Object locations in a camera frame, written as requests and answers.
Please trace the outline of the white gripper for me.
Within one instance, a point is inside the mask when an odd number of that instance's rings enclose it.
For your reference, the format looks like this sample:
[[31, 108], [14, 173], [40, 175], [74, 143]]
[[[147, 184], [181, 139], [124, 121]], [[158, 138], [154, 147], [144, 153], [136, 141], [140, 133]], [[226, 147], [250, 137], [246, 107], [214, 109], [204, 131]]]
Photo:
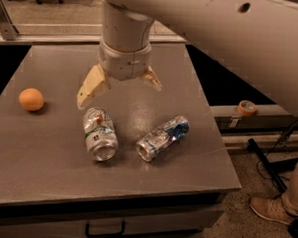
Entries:
[[150, 44], [143, 49], [123, 53], [102, 41], [99, 51], [100, 64], [90, 69], [79, 88], [76, 95], [77, 108], [84, 110], [96, 96], [111, 88], [107, 76], [121, 81], [139, 77], [144, 84], [160, 92], [163, 86], [150, 66], [150, 52]]

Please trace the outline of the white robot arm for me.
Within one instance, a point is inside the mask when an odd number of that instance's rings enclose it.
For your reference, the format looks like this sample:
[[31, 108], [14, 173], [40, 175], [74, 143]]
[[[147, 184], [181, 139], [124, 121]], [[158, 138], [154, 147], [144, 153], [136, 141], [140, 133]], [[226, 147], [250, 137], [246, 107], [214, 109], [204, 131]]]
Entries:
[[153, 18], [298, 118], [298, 4], [285, 0], [105, 0]]

